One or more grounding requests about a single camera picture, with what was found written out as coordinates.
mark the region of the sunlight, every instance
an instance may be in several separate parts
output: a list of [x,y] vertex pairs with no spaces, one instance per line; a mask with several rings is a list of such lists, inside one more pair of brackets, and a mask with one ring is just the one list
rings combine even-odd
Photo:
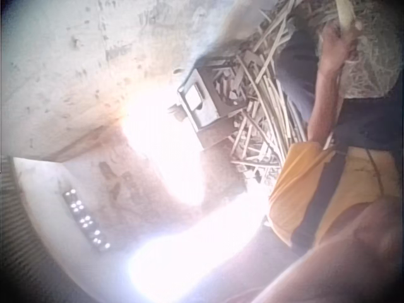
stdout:
[[204,196],[201,146],[188,119],[178,122],[158,108],[163,99],[167,94],[156,93],[145,99],[149,102],[136,102],[122,128],[131,147],[158,167],[169,191],[183,203],[198,206]]
[[147,243],[129,264],[134,286],[155,303],[185,296],[252,239],[264,217],[267,197],[257,191],[243,194],[193,228]]

